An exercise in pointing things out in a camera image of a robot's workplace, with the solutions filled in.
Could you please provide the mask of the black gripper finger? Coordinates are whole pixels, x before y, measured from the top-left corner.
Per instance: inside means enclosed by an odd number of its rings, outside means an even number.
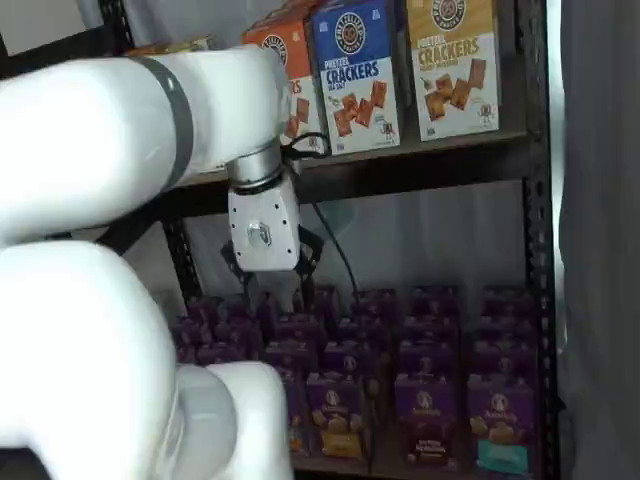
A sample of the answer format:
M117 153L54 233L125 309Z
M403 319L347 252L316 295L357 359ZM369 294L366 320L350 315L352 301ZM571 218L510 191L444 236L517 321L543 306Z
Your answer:
M233 315L246 315L256 320L270 319L270 296L261 289L257 275L243 270L234 251L231 240L220 249L225 264L241 286L241 292L225 299L228 310Z
M303 306L310 308L315 299L315 281L313 275L321 260L324 240L316 233L304 227L298 228L298 235L300 253L294 271L299 277Z

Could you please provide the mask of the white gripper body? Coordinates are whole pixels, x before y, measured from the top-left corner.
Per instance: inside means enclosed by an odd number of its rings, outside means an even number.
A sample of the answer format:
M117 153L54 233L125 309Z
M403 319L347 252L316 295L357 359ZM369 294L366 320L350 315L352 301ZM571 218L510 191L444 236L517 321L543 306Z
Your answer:
M230 190L229 224L235 258L244 271L292 271L300 258L300 212L289 176L266 190Z

